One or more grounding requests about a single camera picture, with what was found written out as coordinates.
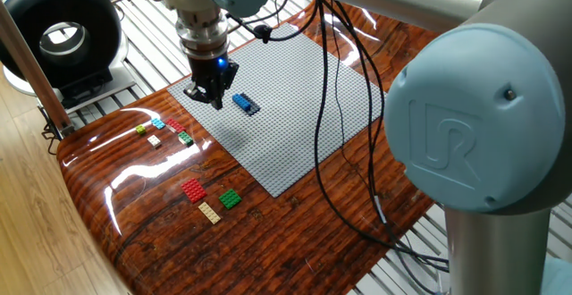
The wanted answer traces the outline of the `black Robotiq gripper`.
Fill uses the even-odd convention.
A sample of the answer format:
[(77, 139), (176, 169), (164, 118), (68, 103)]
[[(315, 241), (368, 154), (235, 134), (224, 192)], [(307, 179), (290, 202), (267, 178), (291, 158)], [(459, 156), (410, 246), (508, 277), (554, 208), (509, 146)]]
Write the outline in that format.
[(213, 82), (212, 105), (216, 110), (222, 109), (224, 93), (231, 87), (239, 65), (227, 54), (209, 59), (190, 58), (189, 64), (192, 71), (191, 82), (184, 88), (183, 93), (191, 100), (210, 104), (212, 98), (207, 92), (210, 92), (208, 86)]

